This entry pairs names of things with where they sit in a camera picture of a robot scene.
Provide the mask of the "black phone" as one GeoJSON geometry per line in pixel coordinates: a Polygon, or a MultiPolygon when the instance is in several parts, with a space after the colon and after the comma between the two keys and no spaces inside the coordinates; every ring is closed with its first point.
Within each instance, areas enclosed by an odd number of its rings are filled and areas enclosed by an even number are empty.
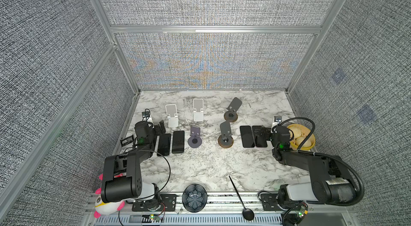
{"type": "Polygon", "coordinates": [[[257,148],[267,148],[267,140],[265,138],[266,127],[252,126],[252,133],[254,137],[255,146],[257,148]]]}
{"type": "Polygon", "coordinates": [[[171,134],[162,134],[159,137],[157,156],[168,156],[170,154],[171,134]]]}

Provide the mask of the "purple-edged phone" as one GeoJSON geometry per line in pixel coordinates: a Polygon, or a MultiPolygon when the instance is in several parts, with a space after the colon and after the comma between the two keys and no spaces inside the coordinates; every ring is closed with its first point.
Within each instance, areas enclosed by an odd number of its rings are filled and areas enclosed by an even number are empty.
{"type": "Polygon", "coordinates": [[[254,136],[251,126],[240,126],[240,135],[243,148],[254,148],[254,136]]]}

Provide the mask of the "teal-edged phone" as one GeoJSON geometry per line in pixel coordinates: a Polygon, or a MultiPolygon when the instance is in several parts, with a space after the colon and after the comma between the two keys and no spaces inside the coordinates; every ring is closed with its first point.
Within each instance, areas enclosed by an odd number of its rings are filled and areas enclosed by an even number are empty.
{"type": "Polygon", "coordinates": [[[185,150],[185,132],[183,130],[173,132],[172,153],[179,154],[185,150]]]}

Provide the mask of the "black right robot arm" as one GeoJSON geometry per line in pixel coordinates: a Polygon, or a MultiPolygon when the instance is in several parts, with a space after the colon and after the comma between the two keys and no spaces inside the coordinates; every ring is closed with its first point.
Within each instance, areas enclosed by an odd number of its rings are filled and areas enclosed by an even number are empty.
{"type": "Polygon", "coordinates": [[[285,210],[301,201],[312,204],[352,206],[365,195],[364,185],[355,170],[339,156],[310,152],[315,142],[310,130],[299,124],[277,125],[272,129],[253,126],[256,146],[271,142],[273,157],[282,165],[309,172],[306,183],[283,184],[277,205],[285,210]]]}

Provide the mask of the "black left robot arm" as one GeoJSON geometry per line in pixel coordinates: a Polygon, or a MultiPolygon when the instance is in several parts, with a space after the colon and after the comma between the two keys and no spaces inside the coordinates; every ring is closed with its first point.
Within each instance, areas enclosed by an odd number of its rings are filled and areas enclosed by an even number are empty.
{"type": "Polygon", "coordinates": [[[101,200],[109,202],[139,202],[154,210],[161,204],[160,189],[155,183],[145,183],[140,164],[156,153],[156,131],[148,121],[135,125],[136,138],[132,150],[106,157],[101,184],[101,200]]]}

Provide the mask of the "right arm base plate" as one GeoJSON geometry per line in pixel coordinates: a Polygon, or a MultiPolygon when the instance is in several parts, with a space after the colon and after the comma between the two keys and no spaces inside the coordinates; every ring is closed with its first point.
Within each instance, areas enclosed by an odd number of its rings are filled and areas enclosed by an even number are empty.
{"type": "Polygon", "coordinates": [[[260,200],[264,211],[282,211],[277,202],[277,194],[261,193],[260,200]]]}

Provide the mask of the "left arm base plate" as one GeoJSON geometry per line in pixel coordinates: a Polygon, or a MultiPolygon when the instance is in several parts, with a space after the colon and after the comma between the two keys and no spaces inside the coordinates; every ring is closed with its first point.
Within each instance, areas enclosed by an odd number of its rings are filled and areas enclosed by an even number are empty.
{"type": "Polygon", "coordinates": [[[176,209],[177,195],[175,194],[160,194],[153,199],[136,201],[132,205],[133,212],[154,212],[160,213],[174,212],[176,209]]]}

